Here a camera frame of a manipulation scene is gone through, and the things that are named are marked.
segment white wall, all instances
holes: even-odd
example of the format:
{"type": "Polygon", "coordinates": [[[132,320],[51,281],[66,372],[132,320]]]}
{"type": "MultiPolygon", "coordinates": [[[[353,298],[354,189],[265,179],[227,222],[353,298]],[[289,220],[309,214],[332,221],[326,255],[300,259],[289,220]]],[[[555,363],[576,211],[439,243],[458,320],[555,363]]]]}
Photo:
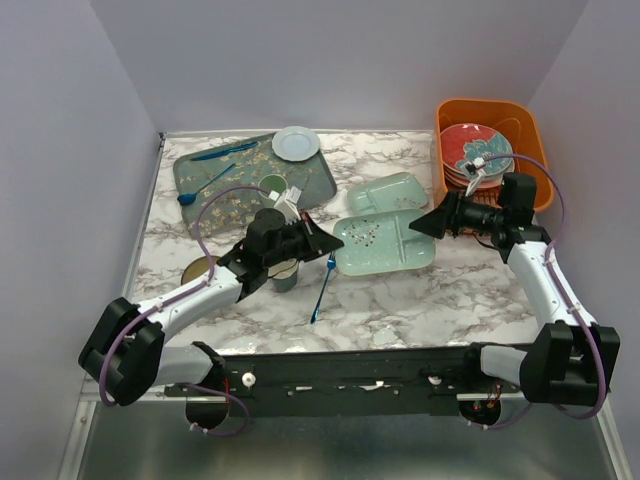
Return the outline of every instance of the white wall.
{"type": "Polygon", "coordinates": [[[158,136],[84,0],[2,2],[0,478],[56,478],[158,136]]]}
{"type": "MultiPolygon", "coordinates": [[[[640,476],[640,2],[591,0],[531,102],[569,225],[559,248],[585,306],[622,337],[610,399],[640,476]]],[[[545,220],[557,221],[555,212],[545,220]]]]}
{"type": "Polygon", "coordinates": [[[429,128],[526,104],[586,0],[91,0],[163,131],[429,128]]]}

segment light green divided plate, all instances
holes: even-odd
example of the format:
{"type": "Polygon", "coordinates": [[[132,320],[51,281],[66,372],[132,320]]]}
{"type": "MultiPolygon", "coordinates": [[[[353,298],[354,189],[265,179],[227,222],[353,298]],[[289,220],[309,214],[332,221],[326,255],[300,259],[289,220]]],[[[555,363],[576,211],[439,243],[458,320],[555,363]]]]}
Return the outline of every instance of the light green divided plate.
{"type": "Polygon", "coordinates": [[[371,275],[423,268],[436,256],[436,242],[409,229],[424,215],[406,209],[343,218],[333,227],[333,235],[344,242],[336,250],[338,270],[344,275],[371,275]]]}
{"type": "Polygon", "coordinates": [[[420,182],[407,172],[358,185],[349,190],[347,200],[357,215],[421,208],[429,201],[420,182]]]}

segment orange dish rack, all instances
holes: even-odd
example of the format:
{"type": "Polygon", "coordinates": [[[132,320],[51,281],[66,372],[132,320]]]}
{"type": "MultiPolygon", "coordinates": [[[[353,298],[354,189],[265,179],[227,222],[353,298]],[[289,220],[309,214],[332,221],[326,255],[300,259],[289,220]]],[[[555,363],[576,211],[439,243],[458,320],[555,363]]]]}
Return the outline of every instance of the orange dish rack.
{"type": "MultiPolygon", "coordinates": [[[[472,98],[452,98],[440,104],[436,110],[436,129],[432,143],[431,162],[433,192],[435,205],[439,205],[448,191],[460,190],[444,176],[440,134],[451,125],[459,123],[477,123],[491,127],[504,135],[514,153],[527,155],[542,163],[547,169],[549,165],[542,148],[533,114],[517,103],[500,100],[478,100],[472,98]]],[[[538,184],[534,208],[541,212],[553,201],[553,186],[546,175],[534,165],[515,160],[516,172],[528,173],[535,177],[538,184]]],[[[499,188],[477,190],[473,196],[475,202],[497,206],[499,188]]]]}

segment blue utensil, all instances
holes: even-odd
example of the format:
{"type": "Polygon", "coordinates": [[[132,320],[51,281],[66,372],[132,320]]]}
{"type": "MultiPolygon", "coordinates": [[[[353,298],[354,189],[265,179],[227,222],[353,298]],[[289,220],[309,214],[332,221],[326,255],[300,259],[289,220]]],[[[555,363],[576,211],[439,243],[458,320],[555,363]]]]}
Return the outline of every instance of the blue utensil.
{"type": "Polygon", "coordinates": [[[183,193],[182,195],[178,195],[178,203],[180,205],[182,205],[183,207],[185,205],[191,205],[193,202],[196,201],[196,198],[198,197],[198,194],[204,190],[205,188],[207,188],[209,185],[211,185],[213,182],[215,182],[216,180],[218,180],[221,176],[223,176],[224,174],[226,174],[227,172],[230,172],[231,170],[233,170],[235,168],[236,164],[232,163],[231,165],[229,165],[227,168],[225,168],[222,172],[220,172],[218,175],[216,175],[213,180],[209,180],[207,183],[205,183],[203,186],[201,186],[198,190],[196,190],[193,193],[183,193]]]}
{"type": "Polygon", "coordinates": [[[249,150],[250,148],[258,145],[258,142],[245,143],[244,145],[240,145],[238,147],[227,148],[226,150],[220,150],[219,152],[207,153],[205,155],[200,155],[199,157],[193,157],[191,159],[192,162],[200,162],[202,160],[211,160],[212,158],[220,158],[225,155],[229,155],[233,152],[241,152],[243,150],[249,150]]]}
{"type": "Polygon", "coordinates": [[[316,323],[318,319],[318,315],[320,314],[320,302],[322,302],[322,296],[324,295],[324,290],[327,288],[327,283],[329,283],[329,275],[331,275],[331,271],[336,268],[336,254],[331,252],[329,255],[329,260],[327,260],[327,276],[324,278],[324,283],[322,284],[322,290],[320,290],[320,297],[318,297],[318,303],[316,303],[316,308],[313,311],[313,315],[311,315],[311,324],[316,323]]]}

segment white marble surface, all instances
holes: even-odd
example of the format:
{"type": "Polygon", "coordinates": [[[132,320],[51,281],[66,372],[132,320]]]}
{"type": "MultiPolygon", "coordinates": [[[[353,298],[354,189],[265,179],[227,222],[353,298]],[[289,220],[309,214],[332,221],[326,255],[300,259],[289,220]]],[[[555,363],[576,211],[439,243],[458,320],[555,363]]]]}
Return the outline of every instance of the white marble surface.
{"type": "MultiPolygon", "coordinates": [[[[183,269],[202,255],[182,223],[173,162],[245,136],[167,139],[144,236],[135,301],[177,287],[183,269]]],[[[338,194],[310,213],[327,231],[350,215],[346,191],[356,184],[408,171],[431,198],[430,132],[326,133],[320,139],[338,194]]],[[[206,243],[213,254],[223,254],[242,234],[243,230],[227,232],[206,243]]],[[[497,253],[480,247],[473,238],[439,241],[434,263],[422,270],[335,276],[318,322],[310,325],[325,273],[325,259],[302,265],[292,291],[277,294],[268,283],[233,307],[201,319],[171,345],[201,340],[227,354],[280,353],[527,342],[537,332],[513,274],[497,253]]]]}

